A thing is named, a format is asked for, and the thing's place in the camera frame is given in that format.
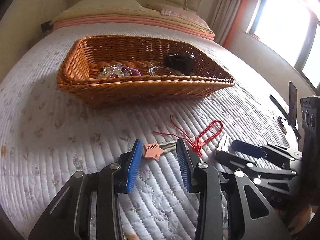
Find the curtain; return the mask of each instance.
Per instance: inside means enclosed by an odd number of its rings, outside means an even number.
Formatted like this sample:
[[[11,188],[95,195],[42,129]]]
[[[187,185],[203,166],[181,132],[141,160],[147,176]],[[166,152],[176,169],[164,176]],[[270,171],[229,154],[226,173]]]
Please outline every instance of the curtain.
[[[215,34],[214,41],[220,45],[225,42],[241,0],[219,0],[210,28]]]

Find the star-shaped keychain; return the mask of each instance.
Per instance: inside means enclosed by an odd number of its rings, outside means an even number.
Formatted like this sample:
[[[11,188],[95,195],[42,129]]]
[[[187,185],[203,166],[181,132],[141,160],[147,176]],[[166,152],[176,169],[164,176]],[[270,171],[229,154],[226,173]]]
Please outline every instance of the star-shaped keychain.
[[[164,153],[164,150],[162,150],[157,142],[154,142],[152,144],[144,144],[144,148],[146,149],[146,154],[144,155],[147,159],[155,159],[156,161],[159,161],[160,155]]]

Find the red cord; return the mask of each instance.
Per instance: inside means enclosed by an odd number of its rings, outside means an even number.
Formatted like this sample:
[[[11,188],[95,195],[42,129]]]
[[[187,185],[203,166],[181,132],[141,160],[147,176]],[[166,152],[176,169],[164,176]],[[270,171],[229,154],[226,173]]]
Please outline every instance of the red cord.
[[[222,132],[222,129],[223,129],[223,124],[220,120],[213,120],[196,138],[195,138],[195,141],[191,141],[190,137],[186,134],[186,132],[179,128],[172,120],[172,116],[170,115],[170,120],[172,122],[172,124],[175,126],[175,128],[179,129],[180,132],[183,133],[183,135],[186,136],[185,137],[180,137],[178,135],[175,135],[175,134],[172,134],[172,133],[164,133],[164,132],[155,132],[153,131],[153,133],[157,133],[157,134],[163,134],[163,135],[171,135],[171,136],[175,136],[177,138],[181,138],[181,139],[184,139],[186,140],[188,143],[190,143],[191,145],[191,149],[198,154],[199,157],[202,156],[202,153],[201,153],[201,147],[205,144],[207,144],[208,142],[210,142],[213,138],[215,138],[219,133]],[[220,128],[219,130],[212,136],[210,136],[207,140],[204,140],[203,143],[200,143],[200,138],[215,124],[215,123],[219,123],[220,124]]]

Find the bright window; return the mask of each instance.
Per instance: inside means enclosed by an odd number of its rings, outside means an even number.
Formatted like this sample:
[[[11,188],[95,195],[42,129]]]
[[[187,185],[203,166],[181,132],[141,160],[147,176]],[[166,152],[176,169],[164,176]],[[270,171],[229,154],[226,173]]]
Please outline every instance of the bright window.
[[[320,26],[317,25],[309,57],[302,69],[302,73],[310,80],[315,88],[320,83]]]
[[[309,10],[299,0],[261,0],[249,33],[294,66],[309,22]]]
[[[320,13],[317,0],[313,0],[313,8]],[[261,0],[249,30],[249,34],[293,66],[317,95],[320,95],[319,24],[316,14],[300,0]]]

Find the wicker basket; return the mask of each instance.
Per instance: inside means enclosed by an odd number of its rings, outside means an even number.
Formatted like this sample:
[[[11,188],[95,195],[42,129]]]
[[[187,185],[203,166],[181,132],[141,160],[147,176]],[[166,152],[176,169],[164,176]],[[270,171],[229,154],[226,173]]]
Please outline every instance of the wicker basket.
[[[148,64],[162,63],[167,54],[193,54],[197,76],[148,75]],[[142,76],[97,79],[99,65],[124,63]],[[77,40],[57,76],[58,86],[92,106],[160,99],[203,98],[231,87],[234,80],[218,63],[180,41],[131,36],[92,36]]]

